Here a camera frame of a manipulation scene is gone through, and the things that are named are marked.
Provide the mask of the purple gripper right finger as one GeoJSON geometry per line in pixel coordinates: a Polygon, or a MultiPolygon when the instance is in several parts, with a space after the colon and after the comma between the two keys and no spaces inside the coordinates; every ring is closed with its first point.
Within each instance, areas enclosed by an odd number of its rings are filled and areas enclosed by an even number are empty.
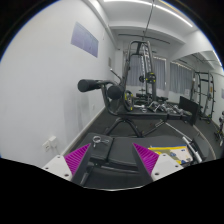
{"type": "Polygon", "coordinates": [[[136,143],[133,144],[132,152],[139,172],[145,180],[156,181],[183,169],[166,153],[158,155],[136,143]]]}

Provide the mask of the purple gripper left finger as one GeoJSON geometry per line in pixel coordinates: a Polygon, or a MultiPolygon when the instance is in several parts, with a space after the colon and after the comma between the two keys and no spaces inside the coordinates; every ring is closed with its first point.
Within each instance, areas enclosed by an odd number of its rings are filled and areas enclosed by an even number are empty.
{"type": "Polygon", "coordinates": [[[56,155],[43,170],[68,181],[81,181],[91,156],[91,144],[88,143],[66,156],[56,155]]]}

